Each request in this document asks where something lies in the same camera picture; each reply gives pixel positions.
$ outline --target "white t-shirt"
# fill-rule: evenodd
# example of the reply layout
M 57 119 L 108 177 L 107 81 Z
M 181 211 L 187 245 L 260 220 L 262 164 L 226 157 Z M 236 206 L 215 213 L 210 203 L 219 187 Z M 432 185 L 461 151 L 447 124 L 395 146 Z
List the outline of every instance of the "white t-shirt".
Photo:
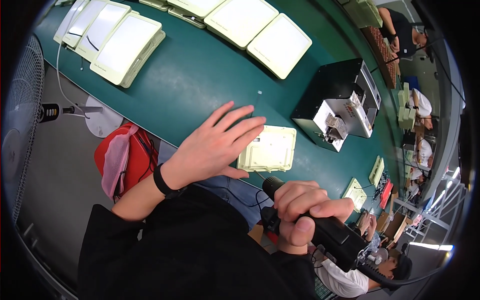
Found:
M 345 273 L 329 259 L 320 262 L 323 255 L 319 251 L 315 257 L 318 259 L 315 273 L 330 291 L 344 298 L 355 298 L 368 292 L 368 277 L 359 270 Z
M 428 158 L 432 155 L 432 146 L 425 139 L 422 139 L 420 144 L 420 165 L 428 167 Z
M 410 99 L 408 100 L 408 106 L 410 106 L 410 108 L 413 108 L 415 106 L 415 102 L 413 102 L 412 91 L 415 91 L 415 93 L 417 94 L 417 97 L 419 98 L 420 117 L 425 118 L 429 116 L 432 113 L 432 105 L 430 101 L 428 101 L 427 97 L 416 88 L 414 88 L 413 90 L 410 90 Z

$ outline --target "metal machine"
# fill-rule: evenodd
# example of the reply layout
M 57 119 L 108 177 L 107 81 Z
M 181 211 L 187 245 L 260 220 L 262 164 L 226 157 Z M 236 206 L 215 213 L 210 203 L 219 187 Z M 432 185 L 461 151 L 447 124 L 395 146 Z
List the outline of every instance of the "metal machine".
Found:
M 382 99 L 362 59 L 321 66 L 291 118 L 320 147 L 340 151 L 349 134 L 369 138 Z

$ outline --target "white cable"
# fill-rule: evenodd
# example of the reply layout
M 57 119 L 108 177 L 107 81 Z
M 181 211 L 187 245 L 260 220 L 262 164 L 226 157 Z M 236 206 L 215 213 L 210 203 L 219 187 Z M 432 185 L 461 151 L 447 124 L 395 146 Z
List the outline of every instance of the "white cable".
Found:
M 82 3 L 79 5 L 79 7 L 81 7 L 85 1 L 86 1 L 86 0 L 83 0 Z M 73 21 L 73 17 L 74 17 L 74 16 L 75 16 L 75 12 L 72 13 L 72 16 L 70 17 L 70 21 L 69 21 L 69 23 L 68 23 L 67 30 L 70 29 L 70 25 L 72 24 L 72 21 Z M 86 119 L 89 119 L 89 117 L 87 117 L 87 116 L 85 115 L 84 111 L 83 111 L 78 105 L 76 105 L 76 104 L 73 103 L 70 99 L 68 99 L 67 96 L 65 95 L 65 93 L 63 92 L 63 89 L 62 89 L 61 83 L 60 83 L 60 71 L 59 71 L 60 50 L 61 50 L 61 42 L 60 42 L 60 44 L 59 44 L 59 49 L 58 49 L 58 51 L 57 51 L 57 80 L 58 80 L 58 82 L 59 82 L 60 92 L 61 92 L 61 94 L 63 95 L 63 97 L 64 97 L 68 102 L 70 102 L 75 108 L 77 108 L 79 111 L 81 111 L 81 112 L 84 114 L 83 116 L 84 116 Z

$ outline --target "pink mesh bag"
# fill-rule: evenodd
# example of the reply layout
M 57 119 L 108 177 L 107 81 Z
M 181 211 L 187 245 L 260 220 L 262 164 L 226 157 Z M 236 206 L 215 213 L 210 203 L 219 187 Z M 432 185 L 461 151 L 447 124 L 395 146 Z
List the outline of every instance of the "pink mesh bag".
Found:
M 123 192 L 123 178 L 127 169 L 130 137 L 137 130 L 138 126 L 134 124 L 130 127 L 127 134 L 115 136 L 108 144 L 108 150 L 105 152 L 102 188 L 105 194 L 112 200 L 114 200 L 116 195 Z

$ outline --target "plastic enclosure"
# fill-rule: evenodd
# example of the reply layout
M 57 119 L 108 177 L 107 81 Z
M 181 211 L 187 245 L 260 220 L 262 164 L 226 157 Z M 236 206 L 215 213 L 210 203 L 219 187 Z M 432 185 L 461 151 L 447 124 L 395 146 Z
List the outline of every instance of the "plastic enclosure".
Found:
M 189 13 L 181 10 L 180 8 L 170 6 L 170 8 L 168 9 L 168 14 L 171 14 L 172 16 L 179 18 L 180 20 L 184 20 L 185 22 L 190 23 L 197 28 L 204 29 L 206 27 L 206 25 L 201 22 L 192 20 L 190 18 L 185 18 L 184 15 L 189 15 Z
M 54 41 L 56 41 L 59 44 L 62 43 L 61 40 L 63 39 L 63 36 L 65 35 L 65 33 L 67 33 L 68 25 L 71 25 L 75 22 L 78 15 L 82 12 L 82 10 L 85 8 L 85 6 L 89 2 L 90 0 L 75 1 L 75 3 L 72 5 L 68 13 L 65 15 L 65 18 L 63 18 L 63 21 L 61 21 L 60 26 L 57 28 L 57 31 L 53 36 Z
M 276 16 L 278 10 L 264 0 L 227 0 L 204 21 L 208 30 L 245 50 Z
M 292 168 L 297 130 L 268 126 L 240 153 L 237 168 L 247 172 L 287 171 Z
M 128 88 L 165 36 L 161 23 L 129 13 L 107 37 L 90 69 L 113 84 Z
M 75 22 L 73 22 L 67 33 L 65 33 L 62 41 L 65 42 L 65 44 L 67 44 L 67 46 L 71 49 L 75 49 L 85 31 L 88 29 L 88 27 L 90 27 L 92 22 L 96 19 L 106 4 L 107 2 L 105 0 L 90 1 L 90 3 L 82 10 Z
M 312 40 L 284 13 L 247 46 L 247 52 L 275 76 L 285 79 L 312 45 Z
M 168 3 L 183 11 L 188 12 L 190 16 L 204 19 L 225 0 L 168 0 Z
M 361 188 L 360 183 L 356 178 L 352 178 L 350 184 L 347 187 L 347 190 L 343 194 L 342 198 L 350 198 L 353 200 L 353 209 L 359 213 L 363 203 L 367 199 L 367 194 Z
M 131 10 L 128 5 L 108 2 L 78 42 L 75 52 L 92 62 L 98 53 L 95 48 L 102 48 L 107 36 Z
M 166 1 L 160 1 L 160 0 L 139 0 L 141 4 L 148 5 L 150 7 L 156 8 L 158 10 L 161 10 L 163 12 L 168 11 L 170 8 L 170 5 Z

